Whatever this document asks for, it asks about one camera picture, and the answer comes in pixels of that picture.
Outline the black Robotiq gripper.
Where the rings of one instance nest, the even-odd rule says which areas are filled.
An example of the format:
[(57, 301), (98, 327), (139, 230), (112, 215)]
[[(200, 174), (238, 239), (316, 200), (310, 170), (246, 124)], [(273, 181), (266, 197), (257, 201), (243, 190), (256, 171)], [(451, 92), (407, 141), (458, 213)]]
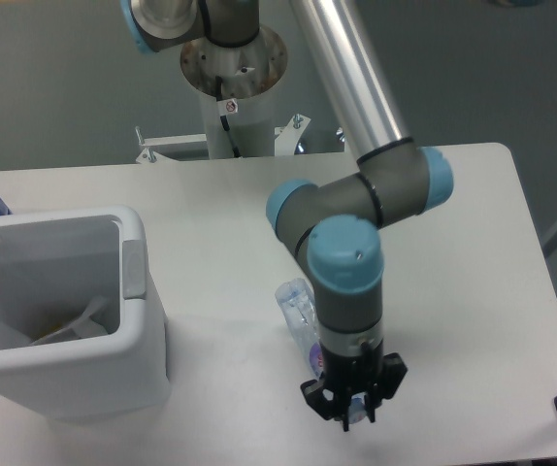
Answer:
[(335, 420), (343, 432), (349, 431), (351, 398), (365, 396), (367, 418), (377, 420), (376, 412), (384, 400), (392, 399), (408, 372), (398, 352), (383, 356), (383, 343), (366, 345), (356, 355), (339, 355), (321, 344), (323, 373), (318, 380), (300, 385), (305, 402), (324, 420)]

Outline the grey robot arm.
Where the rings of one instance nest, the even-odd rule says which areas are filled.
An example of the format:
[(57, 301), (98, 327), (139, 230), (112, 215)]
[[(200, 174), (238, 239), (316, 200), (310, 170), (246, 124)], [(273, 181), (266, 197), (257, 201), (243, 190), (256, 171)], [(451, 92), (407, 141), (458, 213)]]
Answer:
[[(139, 50), (180, 47), (180, 67), (206, 106), (212, 158), (266, 155), (274, 128), (263, 98), (282, 78), (287, 53), (263, 26), (255, 1), (124, 1)], [(448, 161), (418, 147), (404, 125), (352, 1), (295, 1), (292, 11), (356, 159), (352, 175), (325, 185), (281, 184), (266, 216), (312, 284), (321, 376), (301, 386), (322, 418), (349, 422), (356, 396), (374, 418), (407, 371), (385, 354), (378, 232), (444, 203), (453, 190)]]

